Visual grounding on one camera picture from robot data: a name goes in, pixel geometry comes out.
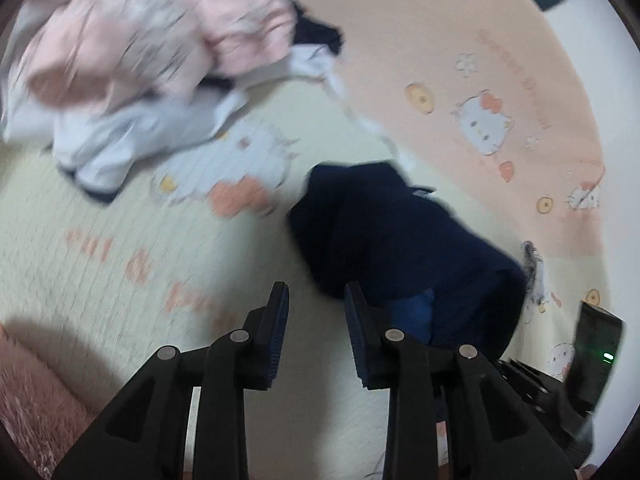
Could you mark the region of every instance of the pink fur blanket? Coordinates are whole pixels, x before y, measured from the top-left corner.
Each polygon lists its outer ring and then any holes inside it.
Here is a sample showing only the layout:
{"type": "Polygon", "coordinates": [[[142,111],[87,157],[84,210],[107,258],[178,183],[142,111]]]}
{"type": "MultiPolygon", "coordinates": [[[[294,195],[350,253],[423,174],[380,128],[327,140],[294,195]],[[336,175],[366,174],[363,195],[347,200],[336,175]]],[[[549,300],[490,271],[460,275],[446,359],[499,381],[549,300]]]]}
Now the pink fur blanket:
{"type": "Polygon", "coordinates": [[[94,416],[0,326],[0,422],[45,480],[94,416]]]}

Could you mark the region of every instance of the hello kitty print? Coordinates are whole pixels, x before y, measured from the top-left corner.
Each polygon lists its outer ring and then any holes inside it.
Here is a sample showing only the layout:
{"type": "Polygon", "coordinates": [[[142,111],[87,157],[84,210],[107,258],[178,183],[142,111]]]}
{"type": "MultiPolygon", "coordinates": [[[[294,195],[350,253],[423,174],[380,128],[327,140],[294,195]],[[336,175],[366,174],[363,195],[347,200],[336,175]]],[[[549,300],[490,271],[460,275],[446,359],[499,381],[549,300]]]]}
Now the hello kitty print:
{"type": "Polygon", "coordinates": [[[513,120],[502,113],[502,99],[488,90],[466,100],[454,112],[466,140],[482,154],[493,155],[513,127],[513,120]]]}

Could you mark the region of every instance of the white wall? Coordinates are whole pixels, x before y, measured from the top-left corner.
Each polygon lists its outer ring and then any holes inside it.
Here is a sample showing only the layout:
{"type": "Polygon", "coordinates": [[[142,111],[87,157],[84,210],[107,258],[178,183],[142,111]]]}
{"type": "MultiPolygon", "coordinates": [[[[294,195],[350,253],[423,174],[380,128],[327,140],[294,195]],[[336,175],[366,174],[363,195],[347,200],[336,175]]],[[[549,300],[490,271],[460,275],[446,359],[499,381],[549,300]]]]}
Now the white wall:
{"type": "Polygon", "coordinates": [[[626,323],[594,416],[590,462],[599,465],[640,403],[640,52],[607,0],[566,0],[546,16],[582,78],[600,129],[612,310],[626,323]]]}

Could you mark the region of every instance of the silver rivet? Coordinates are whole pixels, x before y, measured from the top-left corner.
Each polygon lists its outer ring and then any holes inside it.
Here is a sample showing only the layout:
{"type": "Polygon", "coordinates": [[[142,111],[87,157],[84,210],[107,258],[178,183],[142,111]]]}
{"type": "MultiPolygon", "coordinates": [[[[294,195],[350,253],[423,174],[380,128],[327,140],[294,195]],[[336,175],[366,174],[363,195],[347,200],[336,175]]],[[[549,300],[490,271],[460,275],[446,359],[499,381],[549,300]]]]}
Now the silver rivet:
{"type": "Polygon", "coordinates": [[[229,337],[234,343],[244,343],[249,339],[249,333],[246,330],[234,330],[229,337]]]}
{"type": "Polygon", "coordinates": [[[397,328],[390,328],[385,332],[385,337],[389,339],[389,341],[402,341],[404,339],[404,332],[402,330],[398,330],[397,328]]]}
{"type": "Polygon", "coordinates": [[[478,355],[478,350],[472,345],[462,345],[459,352],[462,357],[466,357],[467,359],[473,359],[478,355]]]}
{"type": "Polygon", "coordinates": [[[168,361],[169,359],[173,359],[175,357],[175,348],[172,346],[163,346],[158,350],[158,359],[162,359],[162,361],[168,361]]]}

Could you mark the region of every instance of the white garment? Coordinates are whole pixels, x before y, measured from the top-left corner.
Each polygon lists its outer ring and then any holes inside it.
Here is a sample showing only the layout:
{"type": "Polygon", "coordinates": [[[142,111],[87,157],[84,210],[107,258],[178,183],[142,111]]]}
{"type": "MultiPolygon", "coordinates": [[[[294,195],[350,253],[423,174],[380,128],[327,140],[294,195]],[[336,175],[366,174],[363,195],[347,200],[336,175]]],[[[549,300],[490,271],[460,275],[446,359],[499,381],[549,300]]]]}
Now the white garment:
{"type": "Polygon", "coordinates": [[[331,84],[334,57],[324,45],[297,45],[283,60],[236,80],[229,92],[198,88],[191,103],[143,98],[110,115],[56,110],[30,96],[17,73],[28,41],[53,12],[26,3],[20,10],[0,64],[2,136],[6,142],[53,145],[53,155],[76,182],[92,192],[120,188],[133,163],[213,138],[226,119],[247,102],[245,90],[292,76],[331,84]]]}

